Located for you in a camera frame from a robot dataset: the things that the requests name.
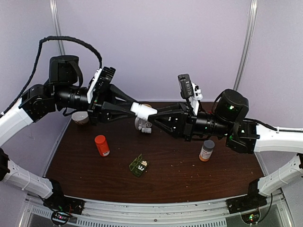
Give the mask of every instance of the white clamp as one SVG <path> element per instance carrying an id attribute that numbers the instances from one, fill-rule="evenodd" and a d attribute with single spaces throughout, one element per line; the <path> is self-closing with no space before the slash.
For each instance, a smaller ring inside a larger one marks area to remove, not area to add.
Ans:
<path id="1" fill-rule="evenodd" d="M 195 115 L 197 115 L 199 110 L 199 101 L 202 100 L 203 95 L 201 93 L 201 89 L 198 89 L 198 86 L 195 83 L 192 82 L 191 84 L 193 86 L 194 95 L 189 98 L 189 101 Z"/>
<path id="2" fill-rule="evenodd" d="M 102 69 L 98 69 L 94 75 L 94 78 L 92 79 L 92 83 L 89 87 L 89 90 L 87 92 L 87 102 L 90 104 L 91 103 L 91 100 L 93 98 L 93 92 L 94 92 L 94 89 L 95 89 L 95 85 L 96 85 L 96 82 L 98 81 L 99 79 L 99 76 L 101 74 L 101 71 Z"/>

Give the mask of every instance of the metal frame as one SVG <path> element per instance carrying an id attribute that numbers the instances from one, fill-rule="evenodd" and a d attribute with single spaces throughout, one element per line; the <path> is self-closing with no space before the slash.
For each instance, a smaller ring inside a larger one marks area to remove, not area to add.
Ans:
<path id="1" fill-rule="evenodd" d="M 61 34 L 59 14 L 58 14 L 58 9 L 57 9 L 57 0 L 49 0 L 49 4 L 50 4 L 50 7 L 51 7 L 53 26 L 54 26 L 56 35 L 61 36 L 62 34 Z M 65 48 L 64 48 L 64 45 L 63 45 L 63 41 L 58 40 L 58 45 L 59 45 L 60 55 L 65 55 Z"/>
<path id="2" fill-rule="evenodd" d="M 225 200 L 163 204 L 85 200 L 82 215 L 73 215 L 75 218 L 70 220 L 69 224 L 81 227 L 151 227 L 155 225 L 158 227 L 194 227 L 203 226 L 203 224 L 211 226 L 211 223 L 213 223 L 213 226 L 225 227 L 227 226 L 226 218 L 239 215 L 239 213 L 229 214 Z M 268 208 L 270 204 L 270 197 L 268 197 L 267 203 L 265 208 Z M 289 208 L 280 190 L 274 193 L 273 204 L 276 204 L 279 208 L 279 215 L 283 225 L 285 227 L 293 227 L 294 223 Z M 32 214 L 50 218 L 51 211 L 43 206 L 42 201 L 38 197 L 27 195 L 18 226 L 28 227 Z"/>
<path id="3" fill-rule="evenodd" d="M 253 35 L 254 29 L 255 29 L 255 23 L 256 23 L 256 17 L 257 17 L 257 5 L 258 5 L 258 0 L 251 0 L 250 15 L 248 17 L 248 22 L 247 22 L 247 30 L 246 30 L 246 36 L 245 36 L 241 61 L 240 61 L 240 65 L 238 68 L 238 74 L 237 74 L 237 77 L 235 80 L 235 84 L 233 86 L 233 89 L 236 91 L 239 89 L 239 85 L 240 85 L 240 82 L 241 82 L 241 79 L 243 76 L 246 60 L 248 57 L 248 51 L 249 51 L 250 43 L 252 40 L 252 35 Z"/>

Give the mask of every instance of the white mount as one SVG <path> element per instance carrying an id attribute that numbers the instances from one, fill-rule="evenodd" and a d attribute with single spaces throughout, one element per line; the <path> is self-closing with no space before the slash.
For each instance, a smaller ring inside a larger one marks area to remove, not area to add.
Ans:
<path id="1" fill-rule="evenodd" d="M 199 111 L 199 101 L 202 100 L 203 96 L 201 93 L 201 89 L 198 89 L 198 86 L 196 84 L 194 84 L 193 82 L 191 84 L 193 86 L 194 95 L 189 98 L 189 101 L 190 101 L 191 107 L 194 110 L 195 115 L 197 115 L 198 111 Z"/>

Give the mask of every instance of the white cap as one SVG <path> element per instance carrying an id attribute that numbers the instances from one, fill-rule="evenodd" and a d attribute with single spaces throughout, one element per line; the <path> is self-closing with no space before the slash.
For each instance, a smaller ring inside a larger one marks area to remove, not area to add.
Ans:
<path id="1" fill-rule="evenodd" d="M 136 114 L 137 117 L 148 120 L 149 115 L 156 114 L 158 110 L 153 109 L 151 107 L 139 104 L 139 103 L 133 103 L 131 107 L 131 111 Z"/>

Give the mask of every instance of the black bracket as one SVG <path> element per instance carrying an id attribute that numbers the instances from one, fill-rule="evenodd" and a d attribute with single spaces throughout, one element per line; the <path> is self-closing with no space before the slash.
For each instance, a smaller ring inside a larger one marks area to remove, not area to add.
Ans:
<path id="1" fill-rule="evenodd" d="M 62 210 L 73 214 L 82 214 L 84 200 L 66 197 L 58 181 L 50 179 L 53 186 L 53 194 L 44 200 L 44 206 L 53 210 Z"/>
<path id="2" fill-rule="evenodd" d="M 259 194 L 258 181 L 259 179 L 250 183 L 247 195 L 226 200 L 230 214 L 257 209 L 267 204 L 266 197 Z"/>
<path id="3" fill-rule="evenodd" d="M 54 99 L 50 97 L 46 87 L 41 84 L 36 84 L 23 93 L 19 108 L 23 108 L 34 122 L 48 113 L 56 111 Z"/>
<path id="4" fill-rule="evenodd" d="M 3 180 L 6 174 L 10 173 L 8 169 L 9 156 L 4 153 L 3 149 L 0 148 L 0 181 Z"/>

